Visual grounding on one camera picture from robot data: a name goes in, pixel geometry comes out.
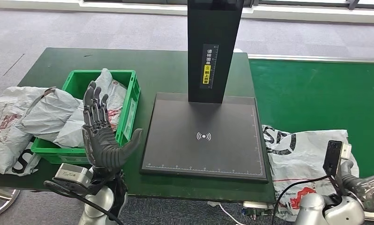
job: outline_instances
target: white cable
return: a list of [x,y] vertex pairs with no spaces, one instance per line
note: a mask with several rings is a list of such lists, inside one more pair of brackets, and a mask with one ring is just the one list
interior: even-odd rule
[[232,217],[232,215],[230,215],[226,210],[224,210],[222,204],[219,203],[219,206],[223,210],[223,212],[225,212],[229,217],[231,217],[231,219],[233,219],[238,225],[245,225],[245,224],[238,222],[236,219],[234,219],[234,217]]

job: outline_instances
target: black vertical stand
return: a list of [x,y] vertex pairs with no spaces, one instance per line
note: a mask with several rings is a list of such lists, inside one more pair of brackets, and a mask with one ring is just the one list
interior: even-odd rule
[[188,101],[222,103],[244,0],[188,0]]

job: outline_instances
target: yellow label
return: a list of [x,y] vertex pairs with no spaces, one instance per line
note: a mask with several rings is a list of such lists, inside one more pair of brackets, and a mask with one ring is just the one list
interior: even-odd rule
[[209,84],[209,77],[210,77],[210,65],[203,66],[203,84]]

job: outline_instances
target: green plastic crate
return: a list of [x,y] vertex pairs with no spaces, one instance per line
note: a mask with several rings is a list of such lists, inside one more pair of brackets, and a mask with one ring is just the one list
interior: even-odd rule
[[[132,135],[133,122],[135,121],[137,103],[140,96],[140,86],[134,70],[110,70],[110,72],[114,80],[127,87],[125,102],[115,134],[115,139],[122,146],[130,140],[130,136]],[[100,74],[101,70],[73,70],[68,75],[62,90],[70,93],[75,98],[82,99],[89,83],[96,80]],[[85,149],[62,149],[52,142],[38,138],[34,141],[31,151],[39,154],[52,164],[89,163],[86,158]]]

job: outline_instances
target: black cable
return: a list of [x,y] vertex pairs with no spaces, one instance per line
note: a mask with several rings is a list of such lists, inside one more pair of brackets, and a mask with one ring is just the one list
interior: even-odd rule
[[305,184],[305,183],[311,183],[311,182],[316,182],[316,181],[319,181],[319,180],[324,180],[324,179],[327,179],[329,178],[330,176],[329,175],[326,175],[326,176],[323,176],[323,177],[320,177],[320,178],[317,178],[317,179],[312,179],[312,180],[305,180],[305,181],[299,181],[299,182],[296,182],[296,183],[293,183],[291,185],[289,185],[287,188],[285,188],[285,190],[279,195],[277,201],[275,202],[275,206],[274,206],[274,211],[273,211],[273,217],[271,219],[271,225],[274,224],[274,218],[275,218],[275,212],[277,210],[277,207],[278,207],[278,204],[279,204],[279,201],[281,200],[281,197],[285,194],[285,192],[290,189],[291,187],[295,186],[295,185],[298,185],[298,184]]
[[112,214],[109,211],[103,209],[102,207],[94,204],[93,202],[87,200],[86,198],[78,195],[77,193],[68,190],[67,188],[63,187],[60,184],[57,184],[53,181],[46,180],[46,181],[44,181],[44,186],[46,188],[48,188],[49,190],[53,191],[56,194],[59,194],[59,195],[62,195],[64,197],[68,197],[68,198],[76,198],[79,201],[81,201],[85,204],[88,204],[91,207],[97,209],[98,211],[106,214],[111,220],[114,220],[118,225],[124,225],[116,216],[114,216],[114,214]]

